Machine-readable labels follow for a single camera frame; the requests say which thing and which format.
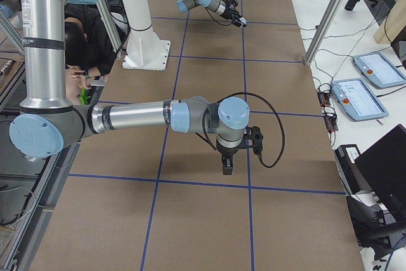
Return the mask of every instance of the blue tape line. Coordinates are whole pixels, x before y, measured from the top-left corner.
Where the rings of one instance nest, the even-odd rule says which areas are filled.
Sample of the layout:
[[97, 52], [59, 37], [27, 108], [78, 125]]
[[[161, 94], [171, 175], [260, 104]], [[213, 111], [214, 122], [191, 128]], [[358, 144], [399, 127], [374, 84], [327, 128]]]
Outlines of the blue tape line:
[[183, 184], [183, 185], [201, 185], [204, 187], [228, 187], [228, 188], [246, 188], [247, 185], [237, 185], [237, 184], [222, 184], [222, 183], [209, 183], [209, 182], [190, 182], [190, 181], [178, 181], [178, 180], [159, 180], [161, 183], [170, 184]]
[[103, 101], [103, 100], [99, 100], [99, 103], [109, 103], [109, 104], [120, 104], [120, 105], [129, 105], [129, 104], [133, 104], [130, 102], [116, 102], [116, 101]]
[[247, 62], [301, 63], [300, 60], [246, 60]]
[[[181, 61], [182, 61], [183, 47], [185, 45], [187, 27], [188, 27], [188, 20], [186, 20], [185, 31], [183, 33], [183, 41], [182, 41], [182, 45], [181, 45], [180, 58], [179, 58], [179, 63], [178, 63], [178, 70], [176, 71], [176, 78], [175, 78], [175, 83], [174, 83], [174, 87], [173, 87], [172, 99], [175, 96], [176, 86], [178, 84], [178, 76], [179, 76], [180, 65], [181, 65]], [[158, 175], [157, 175], [157, 182], [155, 184], [154, 198], [152, 199], [151, 213], [150, 213], [150, 219], [149, 219], [149, 222], [148, 222], [147, 235], [145, 236], [145, 243], [144, 243], [144, 250], [143, 250], [143, 254], [142, 254], [142, 261], [141, 261], [140, 271], [144, 270], [145, 258], [147, 257], [148, 242], [149, 242], [150, 231], [151, 231], [151, 226], [152, 226], [152, 218], [154, 217], [155, 201], [156, 201], [157, 193], [158, 193], [160, 173], [162, 171], [162, 165], [164, 163], [164, 154], [165, 154], [166, 140], [167, 140], [168, 131], [169, 131], [169, 126], [166, 126], [165, 139], [164, 139], [164, 144], [162, 146], [162, 154], [160, 156], [160, 161], [159, 161], [159, 170], [158, 170]]]
[[249, 150], [247, 150], [247, 174], [248, 174], [248, 205], [249, 205], [249, 238], [251, 242], [251, 271], [255, 271], [255, 252], [254, 252], [254, 220], [252, 218], [252, 186], [251, 186], [251, 161]]
[[20, 52], [18, 51], [4, 51], [4, 50], [0, 50], [1, 53], [12, 53], [12, 54], [19, 54]]
[[69, 174], [70, 177], [81, 177], [81, 178], [99, 178], [99, 179], [113, 179], [113, 180], [131, 180], [131, 181], [141, 181], [141, 182], [156, 182], [156, 179], [149, 178], [136, 178], [136, 177], [121, 177], [121, 176], [107, 176], [107, 175], [91, 175], [91, 174]]
[[3, 39], [3, 41], [0, 43], [0, 46], [6, 41], [7, 37]]
[[166, 126], [164, 144], [162, 146], [162, 152], [160, 154], [158, 175], [157, 175], [157, 179], [155, 181], [154, 197], [152, 198], [150, 218], [148, 220], [147, 234], [145, 236], [144, 250], [142, 252], [142, 260], [141, 260], [140, 271], [144, 270], [145, 258], [147, 257], [148, 242], [149, 242], [150, 233], [151, 233], [152, 218], [154, 217], [155, 202], [157, 200], [160, 172], [162, 171], [162, 165], [164, 164], [164, 154], [165, 154], [166, 140], [167, 140], [168, 131], [169, 131], [169, 128], [168, 128], [168, 126]]
[[[244, 16], [244, 6], [241, 0], [241, 15]], [[246, 74], [246, 46], [244, 37], [244, 28], [241, 29], [242, 33], [242, 59], [244, 68], [244, 91], [247, 91], [247, 74]], [[251, 271], [255, 271], [255, 252], [254, 252], [254, 225], [252, 218], [252, 191], [251, 191], [251, 165], [249, 157], [249, 149], [247, 149], [247, 182], [248, 182], [248, 210], [249, 210], [249, 240], [251, 250]]]
[[183, 58], [197, 58], [197, 59], [206, 59], [206, 60], [238, 60], [246, 62], [265, 62], [265, 63], [301, 63], [300, 60], [248, 60], [243, 58], [221, 58], [221, 57], [205, 57], [205, 56], [188, 56], [183, 55]]
[[280, 188], [280, 187], [251, 187], [253, 190], [273, 190], [276, 192], [293, 192], [293, 193], [308, 193], [308, 194], [329, 194], [329, 195], [345, 195], [344, 192], [333, 190], [303, 190], [300, 188]]
[[180, 180], [161, 180], [161, 179], [149, 179], [149, 178], [137, 178], [126, 176], [107, 176], [107, 175], [91, 175], [91, 174], [69, 174], [69, 176], [79, 178], [95, 178], [95, 179], [113, 179], [113, 180], [134, 180], [140, 182], [162, 182], [184, 185], [201, 185], [207, 187], [230, 187], [230, 188], [252, 188], [258, 190], [272, 190], [277, 192], [299, 192], [299, 193], [312, 193], [312, 194], [333, 194], [333, 195], [345, 195], [344, 192], [336, 192], [330, 190], [305, 190], [300, 188], [282, 188], [282, 187], [258, 187], [238, 184], [223, 184], [223, 183], [208, 183], [208, 182], [193, 182], [193, 181], [180, 181]]
[[[180, 18], [180, 17], [151, 17], [151, 19], [191, 20], [194, 22], [215, 22], [213, 19]], [[249, 23], [250, 24], [255, 23], [255, 24], [259, 24], [259, 25], [296, 25], [299, 27], [299, 25], [297, 23], [286, 23], [286, 22], [252, 22], [252, 21], [249, 21]]]

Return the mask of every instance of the wires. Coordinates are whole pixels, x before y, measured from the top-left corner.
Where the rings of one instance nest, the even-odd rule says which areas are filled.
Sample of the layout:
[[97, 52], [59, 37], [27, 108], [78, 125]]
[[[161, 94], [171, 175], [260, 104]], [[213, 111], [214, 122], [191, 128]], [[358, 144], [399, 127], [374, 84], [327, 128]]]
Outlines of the wires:
[[203, 141], [205, 141], [207, 144], [209, 144], [213, 150], [217, 150], [217, 148], [214, 146], [212, 141], [210, 141], [209, 135], [207, 134], [207, 131], [206, 131], [206, 115], [208, 113], [209, 113], [209, 108], [206, 108], [203, 113], [203, 116], [202, 116], [202, 129], [203, 129], [204, 137], [198, 133], [195, 133], [195, 135], [197, 135], [199, 138], [201, 138]]
[[31, 196], [34, 198], [34, 202], [31, 205], [31, 208], [27, 211], [27, 210], [22, 210], [21, 212], [19, 212], [17, 214], [17, 219], [11, 223], [7, 223], [6, 227], [8, 228], [12, 228], [15, 229], [15, 226], [21, 222], [25, 217], [27, 217], [28, 215], [31, 214], [31, 212], [34, 210], [35, 206], [36, 206], [36, 202], [37, 202], [37, 197], [35, 196], [35, 194], [27, 187], [13, 187], [13, 188], [8, 188], [6, 190], [0, 190], [0, 193], [5, 193], [5, 192], [12, 192], [14, 190], [19, 190], [19, 189], [25, 189], [28, 190], [31, 194]]
[[319, 85], [319, 86], [322, 84], [321, 80], [318, 79], [317, 77], [313, 76], [312, 78], [315, 79], [316, 81], [318, 81], [318, 85]]
[[323, 83], [316, 89], [317, 96], [320, 102], [320, 108], [322, 109], [322, 115], [324, 116], [325, 125], [330, 136], [330, 144], [333, 147], [336, 143], [336, 124], [337, 124], [337, 113], [333, 105], [330, 104], [332, 101], [331, 83]]
[[376, 97], [377, 97], [377, 98], [381, 98], [382, 96], [391, 95], [392, 93], [395, 93], [395, 92], [397, 92], [397, 91], [399, 91], [399, 90], [401, 90], [401, 89], [404, 89], [404, 88], [406, 88], [406, 86], [403, 86], [403, 87], [401, 87], [401, 88], [398, 88], [398, 89], [396, 89], [396, 90], [393, 90], [393, 91], [391, 91], [391, 92], [389, 92], [389, 93], [385, 93], [385, 94], [383, 94], [383, 95], [377, 95]]
[[280, 117], [279, 117], [277, 111], [276, 111], [275, 108], [272, 106], [272, 104], [271, 104], [270, 102], [268, 102], [266, 99], [264, 99], [262, 96], [257, 95], [257, 94], [255, 94], [255, 93], [246, 92], [246, 91], [236, 92], [236, 93], [233, 93], [233, 94], [231, 94], [231, 95], [228, 95], [228, 96], [226, 96], [225, 98], [222, 98], [221, 100], [217, 101], [217, 103], [221, 103], [221, 102], [222, 102], [223, 100], [225, 100], [226, 98], [231, 98], [232, 96], [236, 96], [236, 95], [250, 95], [250, 96], [253, 96], [253, 97], [255, 97], [255, 98], [258, 98], [258, 99], [260, 99], [262, 102], [266, 103], [267, 106], [269, 106], [269, 108], [271, 108], [273, 114], [275, 114], [275, 117], [277, 118], [278, 123], [279, 123], [280, 134], [281, 134], [281, 136], [282, 136], [282, 143], [281, 143], [281, 146], [280, 146], [280, 151], [279, 151], [278, 157], [276, 158], [276, 160], [275, 160], [271, 165], [267, 165], [267, 164], [265, 164], [265, 163], [263, 162], [263, 160], [262, 160], [262, 154], [258, 154], [259, 162], [260, 162], [264, 167], [266, 167], [266, 168], [273, 168], [273, 167], [275, 167], [275, 166], [278, 164], [278, 162], [279, 162], [280, 158], [282, 157], [282, 155], [283, 155], [283, 153], [284, 153], [284, 150], [285, 150], [285, 131], [284, 131], [284, 126], [283, 126], [283, 124], [282, 124], [282, 121], [280, 120]]
[[385, 270], [384, 271], [388, 271], [389, 268], [389, 263], [391, 262], [393, 253], [399, 249], [399, 245], [406, 240], [406, 232], [402, 232], [403, 237], [399, 238], [398, 242], [395, 244], [395, 246], [392, 248], [391, 254], [389, 255], [388, 261], [386, 262], [386, 266], [385, 266]]
[[331, 78], [331, 81], [334, 79], [334, 76], [332, 76], [332, 75], [329, 74], [328, 72], [326, 72], [326, 71], [324, 71], [324, 70], [322, 70], [322, 69], [320, 69], [320, 68], [318, 67], [316, 59], [315, 59], [315, 67], [316, 67], [317, 70], [323, 72], [324, 74], [327, 74], [327, 75]]

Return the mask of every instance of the white metal pole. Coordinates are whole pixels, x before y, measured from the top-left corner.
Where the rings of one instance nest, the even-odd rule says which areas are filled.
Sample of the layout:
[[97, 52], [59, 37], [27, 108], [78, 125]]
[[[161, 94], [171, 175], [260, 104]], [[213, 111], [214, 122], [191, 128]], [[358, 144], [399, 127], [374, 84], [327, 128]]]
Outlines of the white metal pole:
[[337, 9], [341, 4], [341, 2], [342, 0], [330, 0], [330, 3], [324, 12], [320, 25], [317, 28], [315, 36], [311, 40], [306, 56], [303, 60], [305, 65], [310, 66], [311, 62], [316, 56], [316, 52], [319, 49], [320, 45], [322, 44], [325, 33], [329, 29], [330, 24], [333, 21], [333, 18], [336, 15]]
[[123, 0], [131, 33], [123, 67], [165, 70], [170, 41], [161, 41], [152, 28], [147, 0]]

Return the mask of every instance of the silver arm segment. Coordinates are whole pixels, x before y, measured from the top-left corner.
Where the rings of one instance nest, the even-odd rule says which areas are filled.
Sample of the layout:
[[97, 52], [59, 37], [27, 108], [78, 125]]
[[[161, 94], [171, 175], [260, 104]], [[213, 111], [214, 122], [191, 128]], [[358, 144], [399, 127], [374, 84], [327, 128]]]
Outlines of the silver arm segment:
[[245, 18], [235, 9], [238, 6], [237, 0], [178, 0], [177, 5], [182, 13], [201, 5], [224, 19], [231, 20], [232, 24], [237, 27], [247, 25]]
[[45, 158], [82, 138], [107, 130], [170, 125], [183, 133], [217, 134], [223, 172], [232, 173], [232, 155], [246, 149], [248, 104], [229, 97], [208, 103], [202, 97], [132, 105], [73, 106], [65, 94], [63, 4], [66, 0], [22, 0], [27, 98], [10, 125], [10, 139], [24, 154]]

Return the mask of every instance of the black cable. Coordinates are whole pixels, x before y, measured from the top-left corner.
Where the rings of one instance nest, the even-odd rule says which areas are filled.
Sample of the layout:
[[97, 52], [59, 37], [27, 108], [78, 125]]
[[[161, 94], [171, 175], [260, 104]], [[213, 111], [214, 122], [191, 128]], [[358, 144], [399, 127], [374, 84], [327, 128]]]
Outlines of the black cable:
[[206, 108], [206, 110], [204, 111], [203, 116], [202, 116], [203, 134], [207, 140], [207, 144], [209, 144], [213, 150], [217, 150], [217, 148], [214, 146], [214, 144], [210, 141], [209, 135], [207, 134], [207, 131], [206, 131], [206, 115], [208, 112], [209, 112], [209, 108]]
[[317, 77], [313, 76], [312, 78], [314, 78], [315, 80], [317, 80], [319, 85], [322, 84], [321, 80], [319, 80]]
[[124, 24], [126, 24], [126, 25], [129, 25], [129, 22], [125, 22], [124, 20], [119, 20], [117, 17], [115, 17], [113, 14], [110, 14], [111, 15], [111, 17], [113, 18], [113, 19], [115, 19], [115, 20], [117, 20], [118, 22], [120, 22], [120, 23], [124, 23]]
[[207, 14], [209, 14], [209, 16], [211, 17], [211, 19], [214, 20], [217, 24], [222, 25], [222, 26], [224, 26], [224, 27], [228, 27], [228, 26], [230, 26], [230, 25], [233, 24], [233, 22], [230, 22], [230, 23], [221, 23], [221, 22], [219, 22], [218, 20], [216, 20], [216, 19], [212, 16], [212, 14], [210, 13], [210, 11], [209, 11], [207, 8], [205, 8], [205, 9], [206, 9], [206, 11], [207, 11]]
[[333, 52], [333, 51], [330, 51], [330, 50], [327, 50], [327, 49], [319, 49], [319, 50], [317, 50], [317, 52], [319, 52], [319, 51], [326, 51], [326, 52], [329, 52], [329, 53], [331, 53], [331, 54], [334, 54], [334, 55], [337, 55], [337, 56], [349, 56], [349, 57], [354, 57], [354, 56], [351, 56], [351, 55], [349, 55], [349, 54], [337, 54], [337, 53], [335, 53], [335, 52]]
[[6, 58], [6, 57], [0, 57], [0, 59], [2, 60], [12, 60], [13, 62], [15, 62], [16, 60], [12, 59], [12, 58]]
[[278, 157], [276, 158], [275, 162], [273, 162], [271, 165], [266, 165], [263, 160], [262, 160], [262, 154], [258, 154], [258, 159], [259, 162], [266, 168], [273, 168], [274, 166], [276, 166], [280, 160], [280, 158], [282, 157], [284, 150], [285, 150], [285, 131], [284, 131], [284, 126], [282, 124], [282, 121], [280, 120], [280, 117], [277, 113], [277, 111], [275, 110], [275, 108], [273, 108], [272, 104], [270, 102], [268, 102], [266, 99], [264, 99], [262, 96], [257, 95], [255, 93], [251, 93], [251, 92], [246, 92], [246, 91], [241, 91], [241, 92], [236, 92], [233, 93], [231, 95], [226, 96], [225, 98], [222, 98], [221, 100], [217, 101], [217, 103], [221, 103], [223, 100], [225, 100], [226, 98], [231, 98], [232, 96], [236, 96], [236, 95], [251, 95], [253, 97], [256, 97], [258, 99], [260, 99], [262, 102], [266, 103], [267, 106], [269, 106], [269, 108], [271, 108], [273, 114], [275, 114], [275, 117], [278, 120], [279, 123], [279, 128], [280, 128], [280, 133], [282, 135], [282, 144], [281, 144], [281, 148], [280, 148], [280, 152]]
[[331, 78], [331, 81], [334, 79], [334, 77], [331, 74], [329, 74], [328, 72], [326, 72], [318, 67], [316, 59], [315, 59], [315, 67], [317, 70], [323, 72], [324, 74], [327, 74]]
[[207, 141], [207, 139], [204, 138], [200, 133], [195, 133], [195, 135], [197, 135], [200, 139], [202, 139], [203, 141], [205, 141], [207, 144], [210, 145], [209, 141]]
[[389, 92], [389, 93], [385, 93], [384, 95], [377, 95], [376, 97], [377, 97], [377, 98], [381, 98], [382, 96], [391, 95], [392, 93], [395, 93], [395, 92], [397, 92], [397, 91], [399, 91], [399, 90], [401, 90], [401, 89], [404, 89], [404, 88], [406, 88], [406, 86], [403, 86], [403, 87], [401, 87], [401, 88], [398, 88], [398, 89], [396, 89], [396, 90], [393, 90], [393, 91], [391, 91], [391, 92]]

